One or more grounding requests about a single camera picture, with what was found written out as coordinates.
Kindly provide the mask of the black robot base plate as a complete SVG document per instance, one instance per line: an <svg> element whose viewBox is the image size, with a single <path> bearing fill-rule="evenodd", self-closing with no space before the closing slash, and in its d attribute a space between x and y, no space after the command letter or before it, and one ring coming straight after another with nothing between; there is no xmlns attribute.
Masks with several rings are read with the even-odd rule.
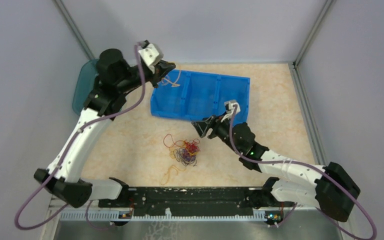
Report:
<svg viewBox="0 0 384 240"><path fill-rule="evenodd" d="M278 202L262 187L130 187L100 208L126 208L131 221L257 221L280 224L292 202Z"/></svg>

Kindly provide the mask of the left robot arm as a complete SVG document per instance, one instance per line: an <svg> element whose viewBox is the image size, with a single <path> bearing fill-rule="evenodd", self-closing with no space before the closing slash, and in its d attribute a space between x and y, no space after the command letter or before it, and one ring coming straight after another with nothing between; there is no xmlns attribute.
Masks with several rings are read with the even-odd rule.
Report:
<svg viewBox="0 0 384 240"><path fill-rule="evenodd" d="M127 184L116 178L81 179L85 163L96 142L122 113L126 97L150 82L154 88L170 71L174 63L163 60L163 52L153 43L135 51L137 64L130 66L120 50L103 51L95 64L97 76L88 93L78 123L69 140L46 169L39 168L34 178L44 188L66 204L79 208L89 201L111 200L118 207L129 203Z"/></svg>

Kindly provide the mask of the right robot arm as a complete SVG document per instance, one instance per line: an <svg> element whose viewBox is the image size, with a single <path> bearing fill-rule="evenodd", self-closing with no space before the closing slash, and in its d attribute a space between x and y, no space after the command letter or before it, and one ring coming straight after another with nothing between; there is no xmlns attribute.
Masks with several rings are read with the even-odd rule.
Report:
<svg viewBox="0 0 384 240"><path fill-rule="evenodd" d="M249 170L269 174L261 199L267 206L295 202L320 209L328 217L346 222L355 206L360 188L338 163L313 165L282 156L255 140L246 122L230 126L228 120L211 116L193 121L200 138L219 138L242 156L239 161Z"/></svg>

